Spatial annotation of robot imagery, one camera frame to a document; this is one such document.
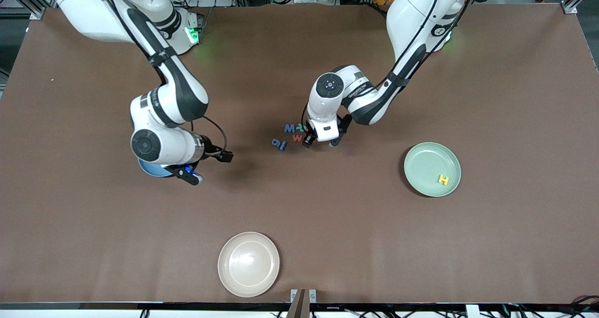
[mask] gray floor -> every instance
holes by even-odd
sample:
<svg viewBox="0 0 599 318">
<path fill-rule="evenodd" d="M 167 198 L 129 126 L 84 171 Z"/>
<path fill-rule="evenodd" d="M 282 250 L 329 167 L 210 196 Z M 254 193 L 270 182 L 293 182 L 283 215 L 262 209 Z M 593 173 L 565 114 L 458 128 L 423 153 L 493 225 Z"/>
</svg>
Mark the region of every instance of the gray floor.
<svg viewBox="0 0 599 318">
<path fill-rule="evenodd" d="M 488 3 L 533 3 L 534 0 L 490 0 Z M 578 6 L 578 20 L 595 60 L 599 60 L 599 0 L 584 0 Z M 0 68 L 10 71 L 21 47 L 28 20 L 0 20 Z"/>
</svg>

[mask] plate rim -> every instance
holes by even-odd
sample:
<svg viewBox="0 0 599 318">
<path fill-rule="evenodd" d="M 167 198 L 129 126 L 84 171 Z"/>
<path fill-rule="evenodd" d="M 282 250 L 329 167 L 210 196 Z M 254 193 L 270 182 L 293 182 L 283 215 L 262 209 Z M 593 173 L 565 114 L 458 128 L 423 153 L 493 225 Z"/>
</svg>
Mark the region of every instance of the plate rim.
<svg viewBox="0 0 599 318">
<path fill-rule="evenodd" d="M 256 294 L 252 294 L 252 295 L 242 295 L 242 294 L 232 291 L 229 288 L 229 286 L 227 286 L 226 282 L 223 281 L 223 274 L 225 273 L 224 267 L 223 267 L 223 272 L 221 273 L 221 266 L 223 265 L 223 258 L 224 258 L 223 252 L 225 251 L 225 248 L 227 248 L 227 246 L 229 246 L 231 244 L 231 242 L 233 242 L 233 240 L 238 239 L 239 237 L 244 236 L 244 235 L 257 235 L 258 237 L 261 237 L 262 239 L 266 239 L 266 241 L 272 245 L 272 248 L 274 248 L 273 249 L 274 254 L 272 254 L 272 255 L 273 255 L 273 262 L 275 264 L 275 268 L 274 268 L 274 271 L 272 272 L 272 274 L 274 275 L 272 278 L 272 282 L 270 284 L 268 284 L 268 286 L 263 291 L 256 293 Z M 233 295 L 238 296 L 238 297 L 251 298 L 251 297 L 259 296 L 259 295 L 267 292 L 270 288 L 272 288 L 274 283 L 277 281 L 278 273 L 281 269 L 280 265 L 281 264 L 280 264 L 280 256 L 278 254 L 278 248 L 277 248 L 276 244 L 272 241 L 272 239 L 270 239 L 268 236 L 264 235 L 263 233 L 249 231 L 249 232 L 242 232 L 242 233 L 238 233 L 237 235 L 234 235 L 225 243 L 225 245 L 223 245 L 223 247 L 221 248 L 220 253 L 219 253 L 219 258 L 218 258 L 216 267 L 217 267 L 217 271 L 219 274 L 220 283 L 223 284 L 223 286 L 225 287 L 225 289 L 228 292 L 230 292 Z"/>
<path fill-rule="evenodd" d="M 452 188 L 451 190 L 449 190 L 447 193 L 445 193 L 445 194 L 442 194 L 442 195 L 430 195 L 430 194 L 426 194 L 425 192 L 423 192 L 423 191 L 419 190 L 419 189 L 417 188 L 417 186 L 414 186 L 413 182 L 412 182 L 412 181 L 410 181 L 410 177 L 409 177 L 409 175 L 408 175 L 408 173 L 407 173 L 407 159 L 408 159 L 408 157 L 410 156 L 410 154 L 411 154 L 412 152 L 415 152 L 415 151 L 417 151 L 417 150 L 418 150 L 418 149 L 417 149 L 417 147 L 424 147 L 425 145 L 428 145 L 428 144 L 432 144 L 432 145 L 434 145 L 434 146 L 440 146 L 440 147 L 443 147 L 443 148 L 445 148 L 445 149 L 446 149 L 448 152 L 450 152 L 450 153 L 452 154 L 452 156 L 455 158 L 455 162 L 457 163 L 457 168 L 458 168 L 458 170 L 459 170 L 459 172 L 460 172 L 460 175 L 459 175 L 459 177 L 458 177 L 458 182 L 456 183 L 455 187 L 454 187 L 454 188 Z M 411 147 L 411 149 L 410 149 L 410 150 L 409 150 L 409 151 L 406 153 L 406 157 L 404 158 L 404 174 L 406 175 L 406 179 L 408 180 L 408 183 L 410 184 L 410 186 L 412 186 L 412 187 L 413 187 L 415 190 L 417 190 L 419 193 L 421 193 L 421 194 L 423 194 L 423 195 L 426 195 L 426 196 L 430 196 L 430 197 L 443 197 L 443 196 L 447 196 L 447 195 L 449 195 L 449 194 L 453 193 L 453 191 L 454 191 L 454 190 L 456 190 L 456 189 L 458 188 L 458 186 L 460 185 L 460 182 L 462 181 L 462 165 L 460 164 L 460 160 L 458 159 L 458 156 L 456 156 L 456 155 L 455 155 L 455 153 L 454 153 L 452 150 L 450 150 L 450 149 L 449 149 L 447 146 L 445 146 L 445 145 L 443 145 L 443 144 L 435 143 L 435 142 L 433 142 L 433 141 L 425 141 L 425 142 L 423 142 L 423 143 L 418 143 L 418 144 L 416 144 L 416 145 L 412 146 L 412 147 Z"/>
</svg>

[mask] brown table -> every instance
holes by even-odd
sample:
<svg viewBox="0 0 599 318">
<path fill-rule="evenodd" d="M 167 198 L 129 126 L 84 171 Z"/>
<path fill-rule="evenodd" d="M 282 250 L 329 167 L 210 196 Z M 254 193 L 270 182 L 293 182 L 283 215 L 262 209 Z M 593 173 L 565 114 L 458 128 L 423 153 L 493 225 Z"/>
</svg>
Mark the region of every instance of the brown table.
<svg viewBox="0 0 599 318">
<path fill-rule="evenodd" d="M 247 301 L 220 284 L 223 244 L 278 246 L 278 281 L 323 302 L 569 303 L 599 292 L 599 75 L 558 5 L 472 6 L 372 127 L 335 149 L 270 144 L 314 80 L 393 62 L 368 7 L 215 9 L 183 58 L 233 163 L 193 187 L 145 175 L 129 102 L 159 84 L 132 44 L 32 22 L 0 100 L 0 301 Z M 220 143 L 210 124 L 196 129 Z M 447 197 L 415 194 L 402 155 L 436 141 L 462 165 Z"/>
</svg>

